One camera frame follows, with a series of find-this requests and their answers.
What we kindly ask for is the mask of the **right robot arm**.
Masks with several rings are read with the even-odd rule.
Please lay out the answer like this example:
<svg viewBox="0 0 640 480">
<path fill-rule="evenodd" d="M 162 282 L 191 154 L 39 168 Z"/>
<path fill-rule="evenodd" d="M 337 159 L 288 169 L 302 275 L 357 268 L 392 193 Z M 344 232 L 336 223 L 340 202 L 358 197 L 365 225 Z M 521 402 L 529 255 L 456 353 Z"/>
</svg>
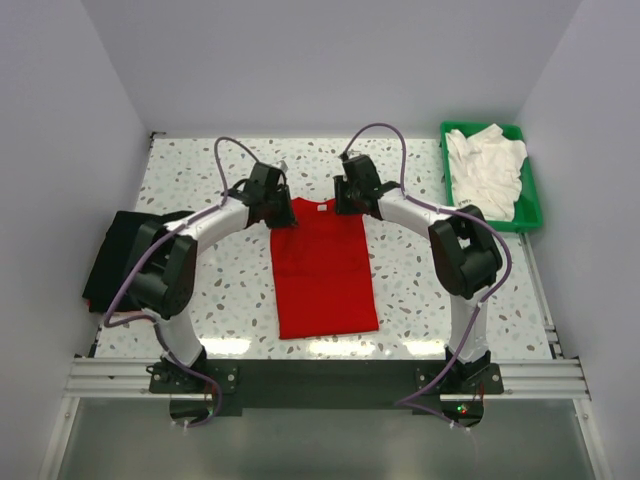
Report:
<svg viewBox="0 0 640 480">
<path fill-rule="evenodd" d="M 469 392 L 491 364 L 486 301 L 498 285 L 503 266 L 494 230 L 473 205 L 454 210 L 428 204 L 407 195 L 398 182 L 382 182 L 366 155 L 351 157 L 344 152 L 340 159 L 344 173 L 334 178 L 336 212 L 369 215 L 428 239 L 436 277 L 450 295 L 451 332 L 445 366 L 401 401 L 413 401 L 445 379 L 452 390 Z"/>
</svg>

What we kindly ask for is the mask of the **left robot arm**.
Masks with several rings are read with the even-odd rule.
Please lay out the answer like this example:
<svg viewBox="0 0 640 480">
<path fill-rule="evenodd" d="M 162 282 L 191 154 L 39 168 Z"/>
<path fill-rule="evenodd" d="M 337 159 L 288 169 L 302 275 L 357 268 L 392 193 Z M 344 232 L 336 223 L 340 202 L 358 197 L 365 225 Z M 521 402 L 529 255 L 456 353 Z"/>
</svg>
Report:
<svg viewBox="0 0 640 480">
<path fill-rule="evenodd" d="M 213 367 L 189 314 L 198 257 L 218 241 L 263 222 L 270 229 L 296 224 L 286 165 L 254 164 L 220 206 L 160 224 L 143 224 L 129 258 L 126 294 L 152 322 L 163 349 L 161 360 L 147 367 L 154 394 L 218 393 Z"/>
</svg>

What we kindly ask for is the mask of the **red t-shirt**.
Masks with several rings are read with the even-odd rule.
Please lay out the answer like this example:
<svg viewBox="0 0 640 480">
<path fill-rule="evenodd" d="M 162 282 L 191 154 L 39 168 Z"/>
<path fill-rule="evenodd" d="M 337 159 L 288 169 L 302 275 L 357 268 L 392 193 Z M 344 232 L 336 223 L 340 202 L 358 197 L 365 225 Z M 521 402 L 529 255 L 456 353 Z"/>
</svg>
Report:
<svg viewBox="0 0 640 480">
<path fill-rule="evenodd" d="M 378 330 L 362 216 L 338 214 L 333 199 L 292 205 L 297 224 L 270 236 L 279 338 Z"/>
</svg>

